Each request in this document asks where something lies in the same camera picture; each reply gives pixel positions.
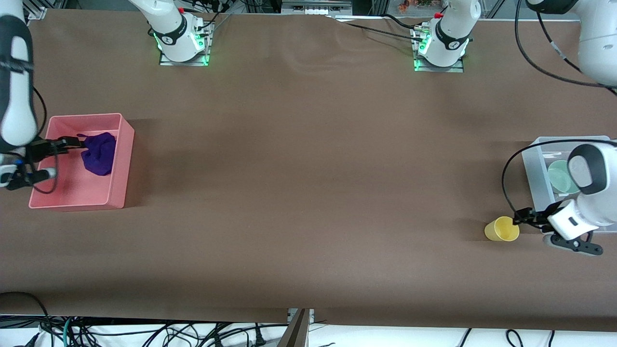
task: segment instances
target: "purple towel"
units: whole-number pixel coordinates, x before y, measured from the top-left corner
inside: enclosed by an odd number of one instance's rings
[[[77,136],[86,137],[83,143],[88,149],[81,152],[86,170],[99,176],[111,174],[114,164],[115,137],[110,133],[95,136],[77,134]]]

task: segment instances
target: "yellow cup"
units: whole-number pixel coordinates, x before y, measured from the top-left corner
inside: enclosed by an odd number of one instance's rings
[[[518,225],[513,225],[510,217],[499,217],[484,227],[484,234],[491,241],[514,241],[520,232]]]

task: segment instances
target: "black cable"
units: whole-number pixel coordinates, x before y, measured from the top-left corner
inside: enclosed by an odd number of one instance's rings
[[[516,346],[514,343],[512,343],[510,339],[510,333],[514,333],[514,335],[516,335],[516,337],[518,338],[518,343],[520,343],[519,346]],[[505,339],[508,340],[508,343],[512,347],[523,347],[523,341],[521,340],[521,335],[519,335],[518,332],[516,332],[516,330],[514,329],[508,329],[505,331]]]
[[[465,334],[463,335],[463,339],[461,340],[461,343],[458,347],[463,347],[465,345],[465,341],[467,341],[467,336],[469,336],[470,332],[471,332],[471,328],[468,328]]]
[[[43,100],[41,93],[39,93],[35,87],[32,87],[32,89],[35,91],[36,95],[39,97],[39,100],[41,100],[41,104],[43,105],[43,122],[41,123],[41,127],[39,127],[38,132],[36,132],[37,136],[41,136],[43,128],[45,127],[45,124],[47,124],[47,105],[45,105],[45,100]]]
[[[552,140],[552,141],[545,141],[545,142],[540,142],[540,143],[534,143],[534,144],[530,144],[529,146],[523,147],[523,148],[519,149],[518,151],[516,151],[514,154],[512,154],[512,156],[510,156],[508,161],[506,161],[505,165],[503,166],[501,184],[502,184],[503,197],[505,198],[506,202],[510,206],[510,209],[512,209],[512,211],[514,212],[514,216],[518,220],[521,220],[522,218],[518,214],[517,210],[514,208],[514,205],[512,204],[512,201],[510,200],[510,198],[508,197],[508,193],[507,193],[507,191],[505,189],[505,173],[508,170],[508,166],[510,166],[510,163],[512,162],[512,160],[514,160],[514,158],[517,157],[517,155],[521,154],[523,151],[526,151],[526,150],[528,150],[530,148],[542,146],[544,144],[567,143],[567,142],[606,143],[606,144],[610,144],[611,146],[617,147],[617,143],[612,142],[612,141],[608,141],[608,140],[565,139],[565,140]],[[532,227],[534,227],[534,228],[541,229],[540,226],[538,226],[538,225],[534,225],[534,224],[530,224],[530,223],[527,223],[527,224],[532,226]]]
[[[549,337],[549,347],[552,347],[553,346],[553,338],[555,337],[555,331],[551,330],[549,336],[550,336]]]
[[[197,1],[189,1],[189,0],[180,0],[182,2],[185,2],[187,4],[191,4],[191,6],[193,6],[193,8],[195,8],[197,6]],[[204,8],[205,11],[209,11],[210,9],[208,7],[206,7],[204,5],[203,2],[199,1],[199,4]]]
[[[169,329],[165,329],[165,331],[167,331],[167,336],[165,337],[165,340],[164,340],[164,343],[163,343],[163,347],[168,347],[169,346],[169,342],[171,342],[176,337],[181,339],[181,340],[186,341],[189,344],[189,346],[192,346],[190,341],[188,341],[187,339],[179,336],[179,334],[181,334],[183,331],[188,329],[190,326],[192,326],[192,324],[188,324],[187,326],[185,326],[182,329],[179,329],[178,331],[176,331],[175,329],[172,328],[171,330],[175,332],[174,334],[169,334]]]
[[[150,344],[154,341],[154,339],[156,338],[156,336],[158,336],[163,330],[165,330],[166,328],[168,328],[171,324],[165,324],[163,325],[161,328],[159,328],[158,330],[156,330],[145,342],[143,345],[141,345],[141,347],[148,347],[150,346]]]
[[[287,327],[288,324],[268,324],[268,325],[259,325],[258,327],[249,327],[249,328],[236,328],[236,329],[232,329],[228,332],[224,332],[220,335],[220,340],[223,340],[225,338],[240,334],[240,333],[244,333],[247,332],[249,330],[255,330],[257,328],[272,328],[272,327]],[[211,344],[207,345],[206,347],[212,347],[215,344],[215,342],[212,342]]]
[[[154,333],[157,330],[144,330],[142,332],[126,332],[126,333],[93,333],[91,332],[90,335],[97,335],[97,336],[124,336],[124,335],[139,335],[139,334],[147,334],[147,333]]]
[[[194,323],[193,324],[189,324],[188,327],[193,330],[195,335],[191,335],[189,333],[185,333],[184,331],[181,331],[180,329],[176,329],[176,328],[173,328],[173,327],[169,327],[169,330],[177,332],[177,333],[179,333],[181,335],[184,335],[186,337],[193,338],[193,339],[197,340],[197,342],[199,343],[199,340],[201,340],[201,337],[199,337],[199,332],[197,332],[197,329],[195,329]]]
[[[255,347],[262,347],[267,342],[263,339],[262,331],[259,328],[259,324],[255,323]]]
[[[217,12],[217,13],[214,15],[214,17],[212,17],[212,19],[210,19],[210,21],[209,21],[207,24],[204,24],[204,25],[203,25],[203,26],[201,26],[201,27],[197,27],[197,30],[201,30],[201,29],[203,29],[203,28],[207,28],[210,24],[214,23],[214,20],[218,17],[218,15],[219,15],[220,13],[221,13],[221,12]]]
[[[49,195],[53,192],[56,191],[56,188],[58,187],[58,176],[60,175],[60,168],[59,168],[59,160],[58,160],[58,147],[56,146],[56,144],[53,141],[48,141],[49,144],[51,144],[51,147],[54,150],[54,167],[56,169],[56,175],[54,176],[54,183],[52,183],[51,189],[48,191],[42,190],[40,188],[37,188],[35,185],[32,185],[32,188],[34,190],[36,190],[37,192],[41,193],[41,194],[45,194],[45,195]],[[34,164],[30,163],[32,170],[34,170]]]
[[[246,334],[246,347],[251,347],[251,339],[249,338],[249,333],[244,332]]]
[[[270,0],[270,6],[272,6],[272,11],[274,11],[274,13],[281,13],[281,6],[278,4],[277,0]]]
[[[244,0],[240,0],[240,2],[241,2],[241,3],[243,3],[243,4],[245,4],[245,5],[246,5],[246,9],[247,9],[247,10],[249,10],[249,11],[250,11],[250,10],[251,10],[251,9],[250,9],[250,7],[253,7],[253,11],[255,11],[254,13],[259,13],[259,12],[257,11],[257,9],[261,8],[261,6],[262,6],[263,4],[262,4],[262,5],[258,5],[258,4],[257,4],[257,0],[251,0],[251,1],[253,2],[253,4],[248,4],[247,2],[244,2]]]
[[[576,66],[576,64],[573,63],[570,59],[568,59],[568,57],[566,57],[565,54],[563,54],[561,49],[559,49],[559,47],[557,47],[557,44],[553,41],[553,38],[550,37],[549,31],[546,30],[546,26],[544,25],[544,21],[542,20],[542,16],[540,15],[540,12],[537,13],[537,16],[538,16],[538,22],[540,22],[540,27],[542,28],[542,32],[544,33],[544,36],[549,41],[549,43],[553,47],[553,49],[557,52],[557,54],[559,54],[561,59],[563,59],[563,61],[566,62],[566,64],[568,64],[568,65],[570,65],[572,67],[572,69],[578,71],[579,73],[582,73],[581,69],[578,66]],[[611,88],[607,88],[607,90],[609,92],[613,93],[613,95],[617,96],[617,91],[615,91],[615,90],[613,90]]]
[[[52,325],[51,325],[51,319],[49,318],[49,313],[47,312],[47,309],[45,308],[45,305],[43,305],[43,302],[41,302],[41,300],[39,298],[36,297],[36,295],[31,294],[31,293],[26,293],[24,291],[5,291],[3,293],[0,293],[0,296],[7,296],[7,295],[21,295],[21,296],[27,296],[29,298],[31,298],[32,300],[36,301],[36,303],[38,304],[38,306],[41,308],[43,315],[45,315],[45,320],[47,321],[47,324],[49,325],[49,328],[52,329]],[[54,347],[54,335],[50,335],[51,337],[51,347]]]
[[[534,69],[538,70],[539,72],[542,72],[546,76],[556,78],[557,80],[560,80],[563,82],[568,82],[568,83],[572,83],[572,84],[580,85],[580,86],[591,86],[591,87],[597,87],[597,88],[617,88],[617,86],[607,86],[607,85],[601,85],[599,83],[589,83],[589,82],[577,81],[577,80],[572,80],[570,78],[555,75],[554,73],[543,69],[542,67],[537,65],[533,60],[531,60],[531,58],[527,55],[527,52],[523,48],[523,45],[521,44],[521,38],[518,33],[518,18],[520,16],[522,2],[523,0],[518,0],[518,2],[516,3],[516,14],[514,17],[514,36],[516,39],[516,45],[518,47],[518,50],[521,52],[521,54],[523,55],[523,58],[525,58],[525,60],[529,63],[529,65],[534,67]]]
[[[406,35],[401,35],[401,34],[390,33],[388,31],[383,31],[383,30],[379,30],[379,29],[375,29],[375,28],[369,28],[369,27],[363,27],[362,25],[357,25],[357,24],[351,24],[351,23],[345,23],[345,24],[351,25],[352,27],[356,27],[356,28],[361,28],[361,29],[375,31],[376,33],[382,33],[382,34],[396,36],[396,37],[400,37],[400,38],[406,38],[406,39],[412,40],[412,41],[422,41],[421,38],[417,38],[417,37],[411,37],[411,36],[406,36]]]
[[[204,339],[197,345],[197,347],[203,347],[205,345],[206,342],[208,342],[210,339],[214,338],[215,336],[218,335],[218,333],[223,330],[224,328],[227,328],[231,325],[231,323],[217,323],[217,325],[214,327],[214,329],[212,329],[208,335],[206,335],[204,337]]]
[[[392,19],[393,21],[395,21],[395,22],[396,22],[396,24],[400,25],[401,27],[408,28],[408,29],[413,29],[413,25],[407,25],[407,24],[405,24],[405,23],[401,22],[401,21],[400,21],[397,17],[394,17],[394,16],[393,16],[393,15],[391,15],[391,14],[384,13],[384,14],[383,14],[383,15],[381,15],[381,16],[382,16],[382,17],[387,17],[387,18]]]

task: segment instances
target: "tabletop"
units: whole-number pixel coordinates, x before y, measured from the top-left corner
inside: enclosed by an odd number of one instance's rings
[[[547,27],[575,58],[578,24]],[[408,41],[322,16],[233,15],[208,67],[158,66],[139,12],[50,10],[30,28],[51,115],[119,112],[136,137],[122,210],[32,211],[29,190],[1,193],[2,291],[68,316],[313,307],[331,324],[617,328],[617,237],[584,257],[530,228],[512,243],[482,232],[511,214],[514,151],[617,135],[614,96],[536,72],[512,22],[478,22],[464,73],[415,72]],[[538,64],[582,78],[537,23],[521,36]],[[521,161],[507,180],[530,206]]]

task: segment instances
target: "pink box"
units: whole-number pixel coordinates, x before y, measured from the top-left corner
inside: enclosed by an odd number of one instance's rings
[[[97,176],[86,170],[81,159],[81,152],[85,149],[71,149],[68,154],[58,156],[59,174],[55,192],[45,195],[32,190],[31,209],[68,212],[124,207],[135,130],[121,114],[57,115],[49,119],[45,138],[55,140],[61,136],[90,136],[104,132],[116,137],[112,173]],[[53,157],[45,158],[39,164],[39,168],[53,166]],[[52,184],[53,179],[36,186],[50,190]]]

